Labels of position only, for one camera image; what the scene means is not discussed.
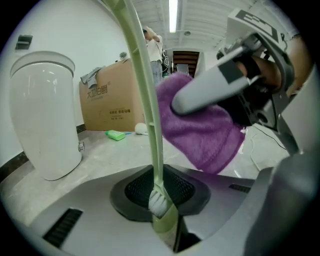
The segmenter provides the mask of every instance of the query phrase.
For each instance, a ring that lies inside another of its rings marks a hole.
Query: white brush head
[[[164,195],[152,190],[149,198],[149,211],[152,212],[158,219],[161,219],[170,207],[170,202]]]

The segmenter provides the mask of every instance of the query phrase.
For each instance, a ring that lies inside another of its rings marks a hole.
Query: person
[[[147,41],[147,50],[150,58],[153,82],[158,85],[162,80],[162,51],[163,39],[157,35],[151,28],[142,27],[144,39]]]
[[[309,53],[309,50],[301,37],[297,28],[292,24],[291,20],[283,13],[283,11],[270,0],[261,0],[262,4],[273,13],[282,26],[286,29],[291,37],[291,49],[288,53],[288,57],[292,63],[294,69],[294,81],[292,85],[287,89],[286,94],[290,97],[293,93],[299,90],[303,83],[309,77],[314,62]],[[266,86],[278,88],[281,85],[281,74],[277,65],[269,60],[252,56],[252,59],[257,64],[261,75],[264,77],[263,83]],[[243,63],[236,62],[237,67],[240,69],[244,76],[247,76],[247,70]]]

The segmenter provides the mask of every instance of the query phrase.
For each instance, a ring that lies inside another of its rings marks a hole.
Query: cable
[[[257,135],[257,134],[255,133],[255,134],[250,138],[250,140],[252,141],[252,150],[251,150],[251,153],[250,153],[250,158],[251,158],[254,166],[257,168],[258,172],[260,172],[261,169],[259,168],[259,166],[257,165],[257,163],[255,162],[255,160],[254,160],[253,157],[252,157],[252,153],[253,153],[254,150],[255,150],[254,136],[256,136],[256,135]]]
[[[268,137],[270,137],[271,139],[273,139],[273,140],[279,145],[280,148],[283,148],[284,150],[286,150],[286,148],[283,147],[283,146],[281,146],[280,143],[279,143],[275,138],[273,138],[273,137],[271,137],[270,135],[266,134],[263,130],[259,129],[258,127],[254,126],[254,125],[252,125],[252,126],[253,126],[254,128],[258,129],[260,132],[262,132],[262,133],[264,133],[265,135],[267,135]]]

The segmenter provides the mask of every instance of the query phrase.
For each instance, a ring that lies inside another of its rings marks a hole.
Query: white cloth
[[[158,35],[158,38],[160,39],[159,42],[152,39],[151,41],[148,42],[146,47],[148,49],[150,61],[151,62],[161,61],[162,63],[161,55],[162,55],[164,43],[161,35]]]

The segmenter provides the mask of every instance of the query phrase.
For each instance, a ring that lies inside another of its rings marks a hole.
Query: vent slot
[[[243,186],[243,185],[239,185],[239,184],[231,184],[229,186],[230,189],[233,189],[233,190],[238,190],[238,191],[241,191],[241,192],[244,192],[244,193],[249,193],[251,187],[249,186]]]
[[[60,248],[82,213],[83,212],[78,209],[68,209],[43,236],[43,239],[53,246]]]

